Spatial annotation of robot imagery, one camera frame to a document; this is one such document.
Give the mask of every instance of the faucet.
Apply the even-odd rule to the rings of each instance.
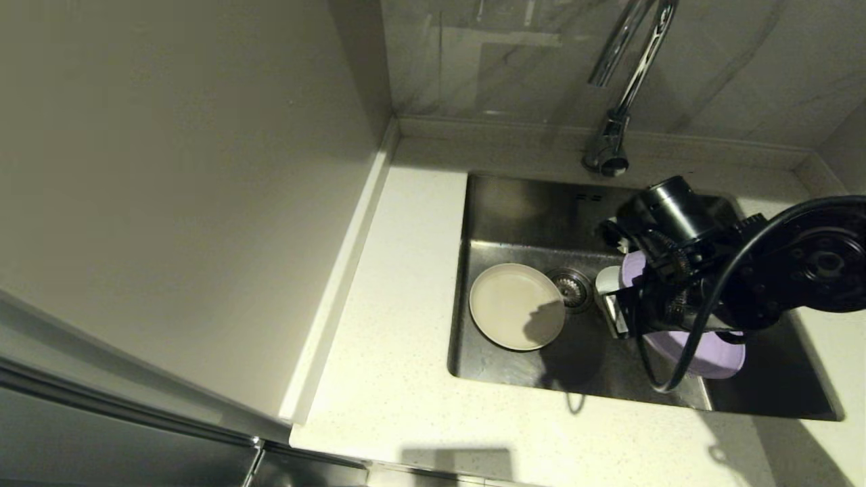
[[[620,96],[619,103],[607,111],[607,116],[602,120],[595,137],[590,140],[581,160],[583,166],[591,172],[614,177],[629,168],[623,139],[625,129],[629,125],[631,104],[634,103],[643,79],[650,70],[653,60],[656,59],[664,37],[668,34],[679,0],[630,0],[619,16],[617,27],[611,32],[607,45],[604,46],[604,51],[592,70],[589,83],[600,88],[607,86],[629,46],[629,41],[655,2],[658,2],[656,23],[649,31],[640,61],[635,66],[635,71],[631,74],[631,79]]]

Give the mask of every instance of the white plate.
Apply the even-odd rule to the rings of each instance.
[[[512,350],[544,347],[565,325],[565,304],[553,282],[518,263],[482,272],[469,291],[469,311],[482,333]]]

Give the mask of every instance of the sink basin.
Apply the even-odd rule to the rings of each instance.
[[[515,352],[485,337],[469,312],[469,289],[482,271],[521,263],[543,273],[573,269],[586,287],[623,255],[594,235],[599,222],[637,190],[470,175],[455,292],[448,367],[457,377],[514,386],[627,399],[703,411],[840,420],[789,316],[746,344],[746,363],[733,378],[689,375],[672,393],[647,381],[634,339],[611,336],[594,302],[571,296],[562,333],[551,344]],[[704,196],[720,221],[739,213],[724,198]],[[672,364],[653,357],[660,376]]]

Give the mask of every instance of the countertop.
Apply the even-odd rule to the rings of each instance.
[[[798,311],[842,422],[698,412],[452,376],[446,367],[468,169],[639,187],[683,174],[768,218],[809,197],[792,172],[633,159],[615,180],[567,151],[404,139],[312,411],[293,447],[526,484],[863,485],[866,313]]]

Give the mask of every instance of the sink drain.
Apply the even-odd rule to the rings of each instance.
[[[547,277],[550,277],[556,289],[559,289],[562,301],[565,303],[565,311],[580,313],[589,308],[592,303],[592,284],[588,277],[579,271],[565,267],[551,270],[547,273]]]

